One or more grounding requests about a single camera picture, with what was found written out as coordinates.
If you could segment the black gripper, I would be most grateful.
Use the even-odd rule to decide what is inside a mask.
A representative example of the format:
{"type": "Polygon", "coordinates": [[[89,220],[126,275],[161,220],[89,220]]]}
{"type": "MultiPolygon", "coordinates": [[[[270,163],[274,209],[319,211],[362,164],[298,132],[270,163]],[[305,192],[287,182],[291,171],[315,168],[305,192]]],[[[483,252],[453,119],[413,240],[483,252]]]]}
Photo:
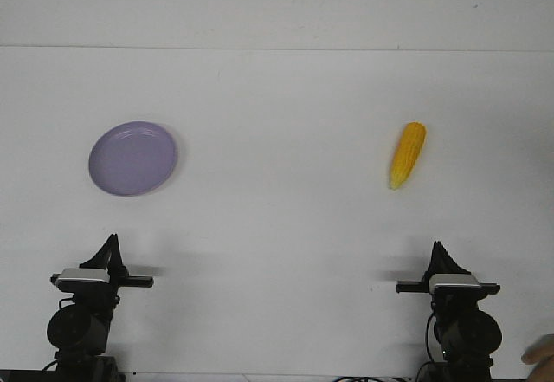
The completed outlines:
{"type": "Polygon", "coordinates": [[[80,268],[104,269],[110,276],[109,283],[104,282],[65,282],[55,284],[60,273],[52,274],[50,282],[62,293],[71,294],[75,304],[88,308],[115,308],[119,304],[120,288],[151,288],[154,279],[151,276],[129,275],[120,253],[119,238],[111,234],[100,249],[80,268]]]}
{"type": "Polygon", "coordinates": [[[440,241],[434,241],[428,269],[420,281],[396,282],[398,294],[429,294],[433,309],[441,313],[477,310],[479,301],[499,291],[498,283],[479,282],[461,267],[440,241]]]}

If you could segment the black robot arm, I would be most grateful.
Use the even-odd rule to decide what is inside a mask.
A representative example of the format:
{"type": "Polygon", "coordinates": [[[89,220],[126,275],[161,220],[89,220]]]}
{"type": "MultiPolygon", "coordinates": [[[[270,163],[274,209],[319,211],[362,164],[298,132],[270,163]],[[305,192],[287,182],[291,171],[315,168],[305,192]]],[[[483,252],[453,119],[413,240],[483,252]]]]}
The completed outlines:
{"type": "Polygon", "coordinates": [[[151,276],[130,275],[119,238],[111,234],[89,260],[53,274],[50,282],[67,297],[47,326],[57,348],[52,372],[57,381],[125,381],[117,360],[106,356],[113,314],[121,288],[150,288],[151,276]]]}
{"type": "Polygon", "coordinates": [[[419,281],[398,281],[396,292],[427,294],[431,315],[425,330],[428,361],[416,381],[490,381],[491,354],[499,349],[498,322],[479,302],[500,291],[498,283],[479,282],[458,265],[439,241],[419,281]]]}

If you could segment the person hand at edge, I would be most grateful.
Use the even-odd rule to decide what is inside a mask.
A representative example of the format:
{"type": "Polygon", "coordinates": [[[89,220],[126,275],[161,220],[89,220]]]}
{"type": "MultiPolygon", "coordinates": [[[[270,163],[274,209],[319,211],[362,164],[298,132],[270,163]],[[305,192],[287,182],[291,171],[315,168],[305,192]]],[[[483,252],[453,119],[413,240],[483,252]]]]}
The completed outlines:
{"type": "Polygon", "coordinates": [[[553,382],[554,367],[554,336],[546,334],[537,339],[532,345],[526,348],[521,356],[521,362],[533,366],[528,375],[528,382],[553,382]]]}

